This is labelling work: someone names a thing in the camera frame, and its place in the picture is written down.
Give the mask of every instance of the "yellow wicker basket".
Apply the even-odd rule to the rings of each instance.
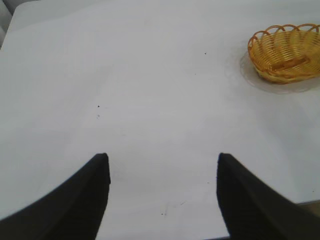
[[[276,84],[320,76],[320,25],[274,25],[256,32],[248,53],[259,75]]]

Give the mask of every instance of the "white tablecloth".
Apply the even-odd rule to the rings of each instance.
[[[110,157],[98,240],[227,236],[220,152],[294,202],[320,199],[320,86],[261,82],[252,34],[319,23],[318,0],[42,0],[0,51],[0,218]]]

